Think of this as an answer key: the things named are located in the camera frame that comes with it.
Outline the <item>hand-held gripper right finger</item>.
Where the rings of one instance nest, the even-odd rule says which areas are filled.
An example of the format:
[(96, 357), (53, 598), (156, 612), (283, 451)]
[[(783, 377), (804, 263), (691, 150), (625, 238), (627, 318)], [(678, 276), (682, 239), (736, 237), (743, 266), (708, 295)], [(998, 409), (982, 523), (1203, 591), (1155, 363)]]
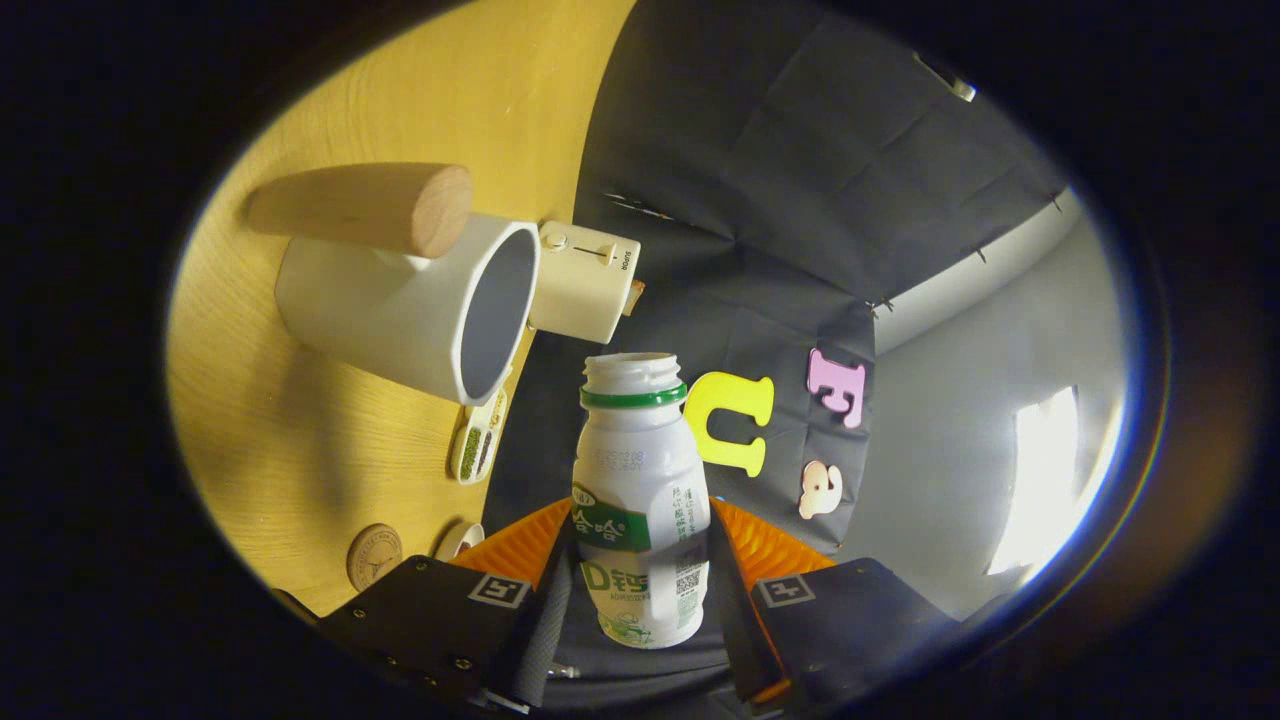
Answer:
[(874, 559), (836, 562), (713, 500), (710, 587), (739, 697), (812, 714), (923, 669), (961, 625)]

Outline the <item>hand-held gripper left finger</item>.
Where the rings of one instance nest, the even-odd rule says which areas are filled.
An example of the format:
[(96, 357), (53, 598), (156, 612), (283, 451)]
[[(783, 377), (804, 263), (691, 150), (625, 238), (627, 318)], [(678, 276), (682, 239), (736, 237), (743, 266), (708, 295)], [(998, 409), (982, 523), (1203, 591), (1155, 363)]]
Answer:
[(543, 702), (572, 591), (570, 510), (547, 505), (451, 561), (406, 559), (317, 629), (438, 702), (526, 714)]

